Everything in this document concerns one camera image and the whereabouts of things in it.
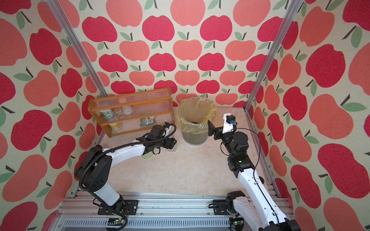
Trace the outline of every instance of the table surface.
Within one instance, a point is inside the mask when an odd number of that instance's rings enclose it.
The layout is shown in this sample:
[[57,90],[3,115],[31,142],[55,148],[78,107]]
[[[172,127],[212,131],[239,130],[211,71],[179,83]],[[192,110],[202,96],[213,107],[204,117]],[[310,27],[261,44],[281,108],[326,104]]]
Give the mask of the table surface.
[[[218,108],[219,119],[215,126],[223,124],[222,116],[230,110],[236,111],[239,128],[249,128],[242,108]],[[240,130],[248,135],[250,160],[256,164],[258,153],[254,146],[250,131]],[[104,136],[103,148],[116,147],[135,140],[147,131],[130,133],[108,138]],[[208,137],[199,146],[192,146],[184,141],[181,130],[174,134],[177,150],[168,152],[162,148],[161,153],[151,158],[134,157],[123,161],[110,170],[108,182],[118,192],[169,193],[225,196],[228,192],[245,188],[229,170],[227,156],[220,151],[221,140]],[[264,179],[260,164],[256,171]]]

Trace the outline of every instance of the red apple print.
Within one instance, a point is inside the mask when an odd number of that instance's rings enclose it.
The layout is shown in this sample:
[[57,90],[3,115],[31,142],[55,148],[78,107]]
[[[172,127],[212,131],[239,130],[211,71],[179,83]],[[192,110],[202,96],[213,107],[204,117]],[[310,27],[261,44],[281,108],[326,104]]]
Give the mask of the red apple print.
[[233,10],[234,21],[241,27],[258,26],[270,12],[269,0],[239,0]]
[[50,226],[51,222],[53,221],[54,216],[55,216],[56,213],[58,213],[58,210],[55,210],[54,212],[51,212],[51,214],[44,221],[44,225],[43,225],[43,228],[41,229],[41,231],[47,231],[49,229],[49,226]]
[[37,189],[46,172],[47,162],[43,156],[27,156],[15,174],[6,182],[3,188],[4,200],[15,202],[25,199]]
[[69,171],[59,173],[53,186],[45,197],[44,207],[47,210],[56,208],[65,198],[72,185],[72,175]]
[[16,95],[16,88],[14,87],[14,83],[3,73],[0,73],[0,91],[2,94],[0,95],[0,105],[6,101],[13,99]]
[[368,137],[370,137],[370,115],[365,119],[364,130]]
[[59,137],[57,144],[50,151],[49,163],[54,169],[62,168],[76,147],[76,140],[70,135]]
[[[266,60],[266,57],[267,56],[263,54],[259,54],[259,55],[252,57],[247,62],[247,70],[250,72],[261,71],[261,68]],[[277,73],[278,73],[278,61],[274,59],[266,74],[268,80],[270,81],[274,80]]]
[[239,102],[236,102],[233,107],[245,107],[245,104],[247,103],[247,101],[239,101]]
[[98,136],[100,136],[102,130],[103,129],[101,128],[101,126],[97,123],[96,124],[96,133],[98,134]]
[[253,119],[253,106],[252,105],[250,106],[248,113],[249,113],[250,119]]
[[290,27],[286,32],[286,35],[283,41],[281,42],[281,45],[284,47],[285,50],[289,50],[296,42],[297,37],[298,37],[298,23],[293,21],[290,24]]
[[62,55],[62,47],[57,38],[47,29],[41,28],[31,34],[30,50],[37,61],[50,65],[55,58]]
[[334,15],[322,11],[319,6],[313,8],[303,21],[299,38],[308,47],[319,45],[328,37],[334,26]]
[[173,71],[176,61],[169,53],[155,54],[150,57],[149,66],[153,71]]
[[19,30],[10,22],[0,18],[0,66],[13,66],[25,58],[27,45]]
[[74,5],[68,0],[59,0],[59,3],[66,14],[73,28],[77,28],[80,24],[80,15]]
[[263,100],[263,86],[259,86],[259,89],[256,94],[256,101],[257,103],[261,103]]
[[11,143],[21,151],[28,151],[35,148],[47,133],[53,122],[50,116],[40,110],[26,112],[23,119],[14,124],[11,131]]
[[198,93],[217,93],[220,89],[220,84],[216,80],[203,80],[202,82],[198,83],[196,86],[196,91]]
[[220,53],[207,53],[198,60],[198,67],[202,71],[220,71],[224,66],[225,58]]
[[369,4],[367,0],[348,0],[343,11],[343,20],[346,23],[357,23],[362,29],[370,31]]
[[282,198],[287,198],[289,205],[293,209],[292,196],[289,194],[288,187],[286,186],[285,182],[282,179],[280,179],[280,178],[275,178],[275,183],[276,183],[277,188],[279,189],[279,192],[280,192],[281,197]]
[[370,192],[369,175],[347,147],[335,143],[322,146],[317,155],[320,164],[329,173],[334,185],[344,195],[363,198]]
[[11,0],[11,1],[0,1],[0,11],[6,14],[15,14],[20,9],[31,8],[31,0]]
[[283,104],[294,120],[301,120],[307,113],[307,98],[300,92],[299,87],[289,88],[283,97]]
[[82,22],[82,30],[86,37],[93,42],[115,42],[117,31],[113,24],[104,17],[87,17]]
[[290,176],[296,184],[304,203],[310,208],[318,208],[321,204],[321,194],[318,185],[313,181],[310,171],[302,165],[294,165]]
[[[15,206],[3,218],[0,231],[26,231],[36,217],[37,211],[37,204],[33,201]],[[19,222],[20,214],[22,214],[22,222]]]
[[142,8],[137,0],[108,0],[105,8],[111,20],[122,27],[137,27],[142,20]]
[[351,115],[329,94],[320,95],[312,102],[309,118],[320,134],[334,140],[348,136],[353,130]]
[[171,94],[175,94],[177,92],[177,85],[171,80],[167,80],[167,81],[160,80],[154,84],[154,89],[160,89],[160,88],[166,88],[166,87],[169,87],[171,89]]
[[263,150],[263,153],[265,154],[265,156],[267,156],[269,154],[269,143],[266,140],[266,136],[263,132],[259,132],[258,137],[259,137],[259,140],[261,141],[261,148]]
[[282,18],[273,17],[264,22],[258,30],[258,40],[261,42],[274,41],[282,21]]
[[254,84],[255,84],[255,82],[253,82],[253,81],[244,82],[239,86],[238,92],[240,94],[250,94]]
[[42,70],[26,83],[23,93],[29,103],[42,107],[51,104],[59,95],[59,84],[52,73]]
[[170,41],[175,35],[175,28],[171,20],[164,15],[150,16],[142,23],[142,33],[150,41]]
[[99,58],[99,65],[103,70],[108,72],[125,72],[127,71],[126,61],[119,55],[107,55],[104,54]]
[[135,92],[135,87],[127,81],[115,81],[111,84],[111,89],[116,94],[128,94]]
[[280,142],[284,136],[284,125],[280,121],[279,115],[274,113],[267,119],[267,127],[271,131],[271,135],[276,142]]
[[351,83],[361,86],[366,95],[370,95],[370,43],[361,48],[351,61],[348,78]]
[[[257,37],[262,42],[274,41],[283,19],[273,17],[262,24],[258,30]],[[284,49],[290,49],[296,42],[298,36],[298,23],[293,21],[282,41]]]
[[216,103],[219,105],[231,105],[238,100],[238,95],[235,93],[221,93],[216,96]]
[[91,119],[92,117],[91,113],[89,112],[89,109],[87,108],[89,106],[89,102],[91,99],[95,99],[95,98],[92,95],[87,95],[85,98],[85,101],[82,102],[82,106],[81,106],[82,116],[87,120]]
[[339,198],[331,197],[326,200],[324,216],[334,231],[364,230],[353,208]]
[[343,76],[346,62],[341,51],[335,51],[333,45],[326,44],[312,53],[306,64],[306,72],[320,87],[328,88],[336,84]]
[[207,41],[225,41],[230,37],[231,32],[231,20],[225,15],[221,17],[211,16],[204,20],[200,30],[201,37]]
[[75,69],[68,68],[67,72],[62,75],[60,87],[66,96],[74,97],[78,89],[82,87],[81,75]]
[[294,218],[302,231],[317,230],[311,214],[303,207],[296,208]]
[[38,14],[40,18],[45,23],[45,25],[52,31],[61,32],[62,27],[55,18],[55,15],[51,11],[49,5],[45,1],[41,1],[37,5]]
[[198,25],[204,17],[206,5],[203,0],[182,1],[174,0],[171,3],[172,19],[181,26]]

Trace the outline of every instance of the wooden shelf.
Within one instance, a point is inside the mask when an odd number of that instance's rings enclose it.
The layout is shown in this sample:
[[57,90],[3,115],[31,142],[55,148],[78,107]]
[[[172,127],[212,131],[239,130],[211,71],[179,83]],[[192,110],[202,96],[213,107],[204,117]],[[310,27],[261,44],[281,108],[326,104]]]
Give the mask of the wooden shelf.
[[[123,106],[131,106],[132,113],[129,115],[117,115],[114,108]],[[109,119],[104,118],[100,114],[100,110],[106,109],[112,109],[113,111],[113,116]],[[140,126],[140,119],[146,117],[169,115],[166,120],[169,120],[171,123],[175,121],[172,94],[169,87],[91,99],[88,110],[108,137],[151,129],[154,124],[145,127]],[[122,124],[122,127],[119,130],[112,130],[109,124],[118,122]]]

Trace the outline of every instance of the wire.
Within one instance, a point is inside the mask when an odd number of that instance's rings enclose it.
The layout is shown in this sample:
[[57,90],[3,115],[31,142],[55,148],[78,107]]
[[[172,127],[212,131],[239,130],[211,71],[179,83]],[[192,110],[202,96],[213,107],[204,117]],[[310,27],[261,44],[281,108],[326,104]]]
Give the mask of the wire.
[[[249,130],[249,131],[253,132],[254,134],[256,134],[256,135],[257,135],[257,137],[258,137],[258,142],[259,142],[258,160],[257,160],[257,163],[256,163],[256,165],[255,165],[255,168],[253,169],[253,178],[254,178],[255,182],[257,182],[256,177],[255,177],[255,171],[256,171],[256,168],[257,168],[257,165],[258,165],[258,162],[259,162],[259,158],[260,158],[260,156],[261,156],[261,140],[259,139],[258,134],[257,134],[255,131],[253,131],[253,130],[250,130],[250,129],[248,129],[248,128],[236,128],[236,129],[245,129],[245,130]],[[265,200],[266,200],[266,201],[267,201],[267,203],[269,204],[269,206],[270,206],[270,208],[272,209],[272,211],[275,213],[275,216],[276,216],[276,219],[277,219],[277,230],[279,231],[279,230],[280,230],[280,224],[279,224],[279,218],[278,218],[278,215],[276,214],[275,210],[273,209],[273,207],[271,206],[271,204],[270,204],[270,203],[269,203],[269,201],[267,200],[267,198],[266,198],[265,194],[263,193],[262,189],[259,187],[259,184],[257,183],[256,185],[258,186],[259,190],[261,191],[261,193],[262,193],[263,197],[265,198]]]
[[225,156],[229,156],[229,155],[225,154],[225,153],[222,151],[222,148],[221,148],[222,144],[223,144],[223,142],[221,141],[221,144],[220,144],[221,152],[222,152]]

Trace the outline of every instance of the pink apple print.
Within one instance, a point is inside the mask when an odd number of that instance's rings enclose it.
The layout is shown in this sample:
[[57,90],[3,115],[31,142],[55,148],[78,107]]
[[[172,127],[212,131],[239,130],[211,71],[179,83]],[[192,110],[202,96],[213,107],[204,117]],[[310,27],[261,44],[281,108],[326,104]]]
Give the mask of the pink apple print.
[[115,42],[117,40],[117,31],[113,24],[102,16],[87,17],[82,22],[82,30],[86,37],[94,42]]
[[108,72],[125,72],[127,71],[126,61],[119,55],[107,55],[104,54],[99,58],[99,65],[103,70]]
[[220,71],[224,66],[225,58],[220,53],[207,53],[198,60],[198,67],[202,71]]
[[142,23],[142,33],[150,41],[170,41],[175,35],[175,28],[166,16],[150,16]]
[[173,71],[176,61],[169,53],[155,54],[149,59],[149,66],[153,71]]
[[231,32],[231,20],[225,15],[221,17],[209,17],[208,19],[204,20],[200,29],[201,37],[207,41],[225,41],[230,37]]

